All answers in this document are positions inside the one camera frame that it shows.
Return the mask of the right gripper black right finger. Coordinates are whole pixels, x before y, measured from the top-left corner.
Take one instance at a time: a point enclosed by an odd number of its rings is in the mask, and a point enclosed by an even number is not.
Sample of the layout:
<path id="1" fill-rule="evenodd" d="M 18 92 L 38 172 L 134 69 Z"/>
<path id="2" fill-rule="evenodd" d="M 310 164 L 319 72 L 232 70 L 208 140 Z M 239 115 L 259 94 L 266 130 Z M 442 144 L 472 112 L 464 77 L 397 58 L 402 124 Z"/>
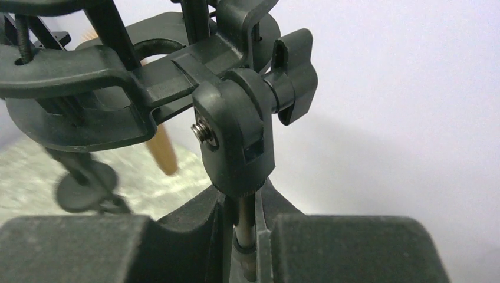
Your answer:
<path id="1" fill-rule="evenodd" d="M 259 282 L 449 282 L 432 237 L 404 216 L 306 215 L 256 194 Z"/>

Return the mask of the black shock-mount stand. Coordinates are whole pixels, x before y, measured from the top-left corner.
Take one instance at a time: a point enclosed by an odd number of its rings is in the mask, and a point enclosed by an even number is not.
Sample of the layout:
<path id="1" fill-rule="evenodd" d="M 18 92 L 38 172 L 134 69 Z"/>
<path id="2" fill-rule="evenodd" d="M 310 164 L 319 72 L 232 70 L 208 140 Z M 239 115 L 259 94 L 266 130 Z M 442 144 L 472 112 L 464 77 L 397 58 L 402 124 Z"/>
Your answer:
<path id="1" fill-rule="evenodd" d="M 142 143 L 187 108 L 223 196 L 223 280 L 257 279 L 256 194 L 274 169 L 272 115 L 291 124 L 318 85 L 312 33 L 281 35 L 275 1 L 182 1 L 175 22 L 125 27 L 113 1 L 2 1 L 1 96 L 30 139 L 64 152 Z"/>

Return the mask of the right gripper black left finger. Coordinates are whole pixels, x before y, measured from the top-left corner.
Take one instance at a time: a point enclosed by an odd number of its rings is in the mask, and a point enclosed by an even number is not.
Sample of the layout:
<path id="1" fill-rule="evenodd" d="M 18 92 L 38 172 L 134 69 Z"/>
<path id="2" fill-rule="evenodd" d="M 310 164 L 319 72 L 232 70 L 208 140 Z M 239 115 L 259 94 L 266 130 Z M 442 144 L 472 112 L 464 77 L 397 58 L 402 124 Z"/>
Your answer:
<path id="1" fill-rule="evenodd" d="M 223 196 L 213 187 L 159 220 L 23 216 L 1 227 L 2 282 L 222 282 Z"/>

